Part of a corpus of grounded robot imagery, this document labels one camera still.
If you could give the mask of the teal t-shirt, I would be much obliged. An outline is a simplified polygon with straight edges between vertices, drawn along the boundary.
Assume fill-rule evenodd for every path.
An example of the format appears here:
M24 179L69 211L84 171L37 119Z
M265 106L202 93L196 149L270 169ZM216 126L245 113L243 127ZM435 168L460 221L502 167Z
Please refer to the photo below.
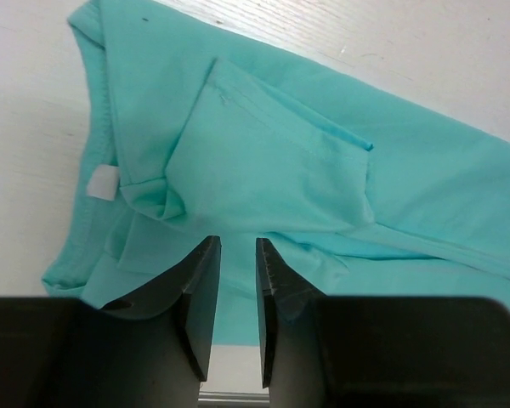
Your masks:
M323 292L510 309L510 144L153 1L69 23L90 130L49 294L100 308L222 242L214 341L258 341L255 242Z

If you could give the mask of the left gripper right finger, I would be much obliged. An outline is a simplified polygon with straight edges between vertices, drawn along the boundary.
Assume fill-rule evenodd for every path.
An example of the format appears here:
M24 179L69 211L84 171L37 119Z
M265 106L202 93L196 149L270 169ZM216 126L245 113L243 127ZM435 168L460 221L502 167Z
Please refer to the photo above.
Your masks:
M510 312L483 297L326 295L256 242L273 407L510 407Z

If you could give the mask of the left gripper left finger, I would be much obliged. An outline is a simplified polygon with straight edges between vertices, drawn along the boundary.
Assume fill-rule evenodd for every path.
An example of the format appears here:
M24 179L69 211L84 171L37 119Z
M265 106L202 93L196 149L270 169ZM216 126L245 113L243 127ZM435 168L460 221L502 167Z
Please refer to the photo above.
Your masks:
M194 407L207 380L221 243L96 309L0 297L0 407Z

